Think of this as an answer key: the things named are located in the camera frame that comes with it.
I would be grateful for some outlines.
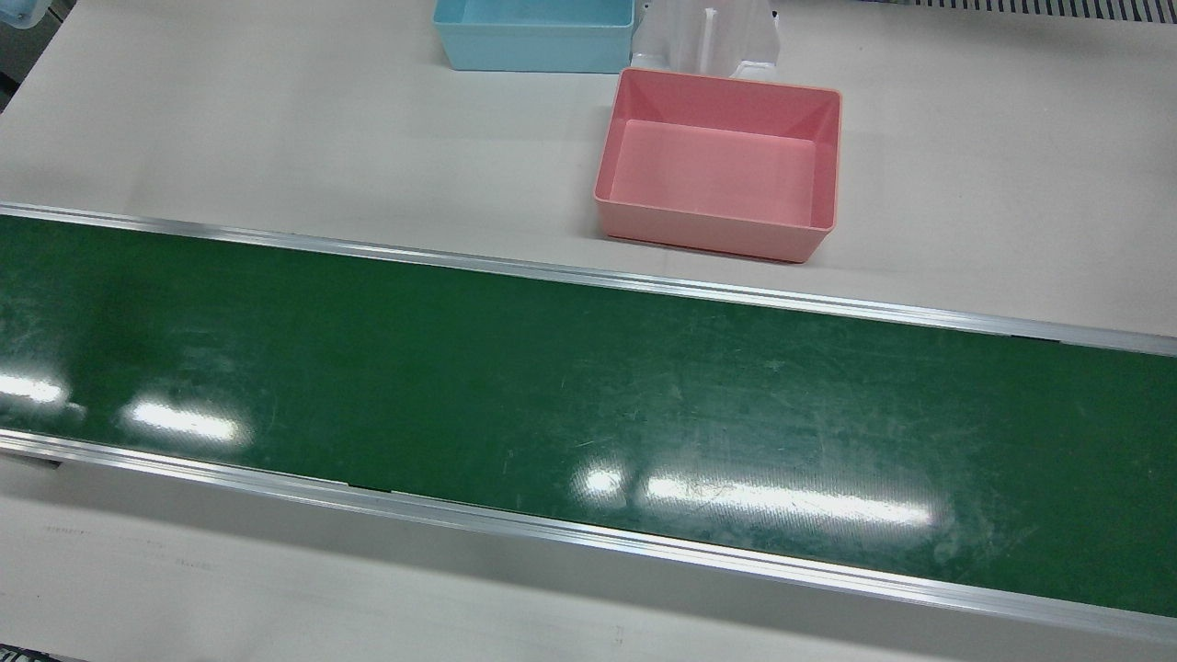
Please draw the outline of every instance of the conveyor belt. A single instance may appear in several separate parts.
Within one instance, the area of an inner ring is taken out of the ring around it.
[[[1177,358],[0,217],[0,428],[1177,616]]]

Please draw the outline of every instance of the white plastic holder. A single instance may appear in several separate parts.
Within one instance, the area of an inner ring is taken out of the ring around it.
[[[633,66],[776,79],[779,18],[767,0],[649,0],[638,8]]]

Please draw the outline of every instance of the white table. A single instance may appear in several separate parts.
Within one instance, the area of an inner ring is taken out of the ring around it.
[[[87,0],[0,115],[0,199],[1177,336],[1177,32],[779,2],[845,95],[805,265],[604,238],[616,77],[459,73],[425,0]]]

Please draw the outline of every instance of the pink bin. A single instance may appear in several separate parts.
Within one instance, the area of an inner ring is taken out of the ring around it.
[[[833,230],[842,95],[621,72],[597,176],[610,237],[805,262]]]

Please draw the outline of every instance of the light blue plastic bin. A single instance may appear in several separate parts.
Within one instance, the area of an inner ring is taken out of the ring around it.
[[[455,69],[618,73],[633,0],[438,0],[433,25]]]

